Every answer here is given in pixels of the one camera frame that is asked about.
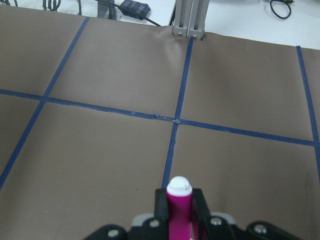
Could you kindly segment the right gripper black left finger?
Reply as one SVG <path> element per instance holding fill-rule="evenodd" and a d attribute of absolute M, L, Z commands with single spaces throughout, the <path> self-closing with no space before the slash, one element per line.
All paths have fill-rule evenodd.
<path fill-rule="evenodd" d="M 158 239 L 169 239 L 169 204 L 167 192 L 164 188 L 155 190 L 154 198 L 154 218 L 159 221 L 157 227 Z"/>

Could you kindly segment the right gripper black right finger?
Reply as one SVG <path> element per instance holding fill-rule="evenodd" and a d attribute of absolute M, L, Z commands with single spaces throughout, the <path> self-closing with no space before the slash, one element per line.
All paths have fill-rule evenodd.
<path fill-rule="evenodd" d="M 208 222 L 211 218 L 203 191 L 200 188 L 192 190 L 191 229 L 195 240 L 208 240 Z"/>

